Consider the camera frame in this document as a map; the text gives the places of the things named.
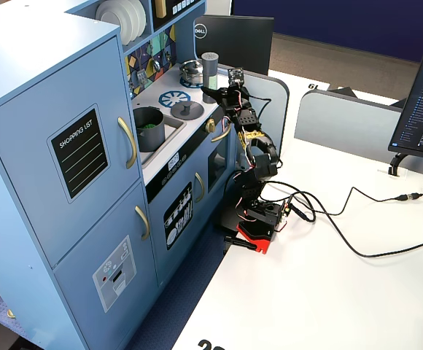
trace blue partition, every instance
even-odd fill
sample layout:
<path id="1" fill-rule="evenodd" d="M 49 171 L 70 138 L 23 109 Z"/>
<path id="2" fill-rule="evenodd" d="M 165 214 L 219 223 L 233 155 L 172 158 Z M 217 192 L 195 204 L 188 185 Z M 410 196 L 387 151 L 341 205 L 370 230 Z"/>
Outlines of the blue partition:
<path id="1" fill-rule="evenodd" d="M 234 0 L 235 15 L 275 18 L 275 32 L 419 62 L 423 2 Z"/>

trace white plate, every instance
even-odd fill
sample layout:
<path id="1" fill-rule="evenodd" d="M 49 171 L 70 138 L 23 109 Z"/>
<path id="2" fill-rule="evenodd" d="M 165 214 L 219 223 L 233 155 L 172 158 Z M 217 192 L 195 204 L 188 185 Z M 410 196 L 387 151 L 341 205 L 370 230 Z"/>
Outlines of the white plate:
<path id="1" fill-rule="evenodd" d="M 142 6 L 140 0 L 129 0 L 129 2 L 136 8 L 137 15 L 139 16 L 140 22 L 139 22 L 139 33 L 137 36 L 141 36 L 145 31 L 145 26 L 147 24 L 147 15 L 145 13 L 145 9 Z"/>
<path id="2" fill-rule="evenodd" d="M 132 22 L 127 10 L 117 1 L 106 0 L 98 6 L 96 20 L 108 22 L 121 27 L 121 42 L 127 45 L 132 37 Z"/>
<path id="3" fill-rule="evenodd" d="M 116 1 L 120 6 L 124 7 L 125 11 L 129 14 L 129 19 L 131 21 L 132 25 L 132 34 L 131 34 L 131 41 L 135 40 L 136 37 L 139 35 L 139 22 L 140 18 L 137 15 L 137 10 L 132 3 L 129 2 L 129 0 L 114 0 Z"/>

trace shopping list sign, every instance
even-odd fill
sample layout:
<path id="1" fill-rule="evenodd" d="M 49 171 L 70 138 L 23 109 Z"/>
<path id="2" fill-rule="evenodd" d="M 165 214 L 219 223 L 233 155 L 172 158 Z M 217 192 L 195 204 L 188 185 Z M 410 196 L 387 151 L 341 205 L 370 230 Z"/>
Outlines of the shopping list sign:
<path id="1" fill-rule="evenodd" d="M 108 166 L 94 108 L 64 128 L 51 144 L 71 198 Z"/>
<path id="2" fill-rule="evenodd" d="M 193 215 L 192 182 L 189 182 L 164 214 L 166 247 L 171 249 Z"/>

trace toy kitchen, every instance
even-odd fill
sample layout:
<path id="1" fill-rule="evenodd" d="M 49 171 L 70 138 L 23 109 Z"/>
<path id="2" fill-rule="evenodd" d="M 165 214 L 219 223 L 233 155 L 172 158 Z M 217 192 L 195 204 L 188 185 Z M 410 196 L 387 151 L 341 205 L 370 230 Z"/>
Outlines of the toy kitchen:
<path id="1" fill-rule="evenodd" d="M 124 349 L 226 179 L 248 166 L 200 89 L 194 22 L 205 10 L 206 0 L 0 5 L 0 295 L 43 349 Z M 226 87 L 228 70 L 206 79 Z M 286 85 L 245 81 L 272 99 L 260 121 L 281 152 Z"/>

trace cabinet handle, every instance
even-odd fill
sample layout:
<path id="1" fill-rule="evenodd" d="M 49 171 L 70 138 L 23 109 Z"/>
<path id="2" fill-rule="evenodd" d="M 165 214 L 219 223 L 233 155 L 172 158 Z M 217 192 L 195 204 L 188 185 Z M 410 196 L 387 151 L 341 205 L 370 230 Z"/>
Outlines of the cabinet handle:
<path id="1" fill-rule="evenodd" d="M 223 140 L 231 131 L 231 123 L 228 124 L 228 127 L 226 128 L 225 132 L 221 135 L 215 137 L 214 139 L 211 139 L 211 142 L 218 142 L 219 140 Z"/>
<path id="2" fill-rule="evenodd" d="M 148 223 L 147 217 L 145 216 L 144 212 L 139 208 L 139 206 L 136 206 L 136 212 L 141 217 L 141 219 L 144 220 L 145 228 L 147 229 L 147 232 L 141 237 L 141 239 L 145 241 L 148 236 L 150 236 L 150 224 Z"/>
<path id="3" fill-rule="evenodd" d="M 124 130 L 125 134 L 129 138 L 129 141 L 131 142 L 132 157 L 125 164 L 127 169 L 130 169 L 130 168 L 132 168 L 133 164 L 136 162 L 136 159 L 137 159 L 136 140 L 133 139 L 131 129 L 129 129 L 129 127 L 127 126 L 127 124 L 125 124 L 125 121 L 121 117 L 117 118 L 117 124 L 119 124 L 119 126 Z"/>
<path id="4" fill-rule="evenodd" d="M 200 197 L 195 200 L 195 202 L 198 203 L 205 196 L 205 184 L 203 183 L 203 180 L 202 180 L 201 176 L 198 173 L 195 173 L 195 177 L 200 182 L 200 186 L 202 186 L 202 193 L 200 194 Z"/>

